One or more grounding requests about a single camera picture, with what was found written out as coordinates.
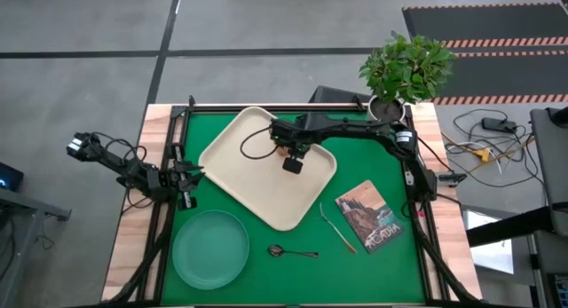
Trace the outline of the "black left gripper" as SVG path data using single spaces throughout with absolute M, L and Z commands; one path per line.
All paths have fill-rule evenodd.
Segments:
M 174 170 L 159 170 L 158 182 L 159 187 L 156 189 L 156 198 L 175 198 L 180 192 L 190 192 L 197 187 L 201 179 L 205 176 L 204 173 L 196 175 L 187 174 L 182 179 L 182 172 L 200 171 L 202 166 L 193 164 L 189 161 L 174 161 Z

